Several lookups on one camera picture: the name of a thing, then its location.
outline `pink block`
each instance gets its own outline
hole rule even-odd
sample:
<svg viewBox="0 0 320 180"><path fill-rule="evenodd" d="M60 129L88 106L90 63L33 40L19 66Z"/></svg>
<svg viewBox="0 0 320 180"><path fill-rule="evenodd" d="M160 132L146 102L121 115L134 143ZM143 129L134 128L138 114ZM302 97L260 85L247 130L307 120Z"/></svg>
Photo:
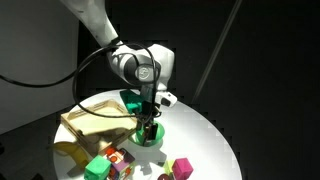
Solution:
<svg viewBox="0 0 320 180"><path fill-rule="evenodd" d="M187 158L176 159L172 166L176 180L186 180L193 172L193 168Z"/></svg>

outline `table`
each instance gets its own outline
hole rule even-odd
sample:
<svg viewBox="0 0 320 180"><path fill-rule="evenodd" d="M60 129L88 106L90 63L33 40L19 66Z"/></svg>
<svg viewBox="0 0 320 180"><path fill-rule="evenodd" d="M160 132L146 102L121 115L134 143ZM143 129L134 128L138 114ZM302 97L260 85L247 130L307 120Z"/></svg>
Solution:
<svg viewBox="0 0 320 180"><path fill-rule="evenodd" d="M94 95L81 102L90 106L108 99L123 104L121 90ZM156 118L165 128L163 140L152 147L141 147L126 140L118 148L125 148L136 159L137 166L130 180L157 180L164 173L159 162L188 158L194 171L190 180L242 180L238 161L222 134L202 115L177 102L172 108L161 106L162 116ZM75 142L63 125L60 125L54 142ZM54 166L58 179L83 179L83 172L76 168L71 157L54 152Z"/></svg>

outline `wooden box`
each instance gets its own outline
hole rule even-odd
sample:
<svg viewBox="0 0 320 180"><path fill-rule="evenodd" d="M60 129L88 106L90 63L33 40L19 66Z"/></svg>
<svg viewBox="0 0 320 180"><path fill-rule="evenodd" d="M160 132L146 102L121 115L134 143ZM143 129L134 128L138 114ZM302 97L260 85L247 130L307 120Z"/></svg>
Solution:
<svg viewBox="0 0 320 180"><path fill-rule="evenodd" d="M129 115L125 107L112 99L85 108L110 116ZM134 134L137 119L105 118L78 110L62 114L61 122L76 137L79 144L95 157L98 154L103 156L109 146L116 147Z"/></svg>

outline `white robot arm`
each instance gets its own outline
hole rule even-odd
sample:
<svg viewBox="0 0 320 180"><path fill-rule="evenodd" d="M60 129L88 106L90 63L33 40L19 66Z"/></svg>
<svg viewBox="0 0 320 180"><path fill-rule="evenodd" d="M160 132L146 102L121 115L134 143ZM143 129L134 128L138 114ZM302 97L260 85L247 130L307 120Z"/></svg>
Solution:
<svg viewBox="0 0 320 180"><path fill-rule="evenodd" d="M105 0L61 0L62 3L89 29L100 46L105 47L118 35L109 21L105 11ZM174 53L161 45L154 44L148 48L156 61L157 104L172 107L177 98L167 92L167 84L174 64ZM151 102L153 89L153 66L146 50L134 50L128 46L120 46L115 52L108 54L109 63L114 73L131 85L142 86L140 95Z"/></svg>

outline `yellow banana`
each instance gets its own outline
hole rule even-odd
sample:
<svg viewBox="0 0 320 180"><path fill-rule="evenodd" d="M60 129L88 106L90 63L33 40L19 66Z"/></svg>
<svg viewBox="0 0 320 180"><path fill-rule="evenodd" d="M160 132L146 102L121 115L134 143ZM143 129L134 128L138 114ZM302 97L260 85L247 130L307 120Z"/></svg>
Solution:
<svg viewBox="0 0 320 180"><path fill-rule="evenodd" d="M85 169L85 167L89 163L89 159L86 152L82 149L80 145L76 143L66 141L56 142L53 144L53 148L55 150L67 153L67 155L71 156L77 164L77 166L81 169Z"/></svg>

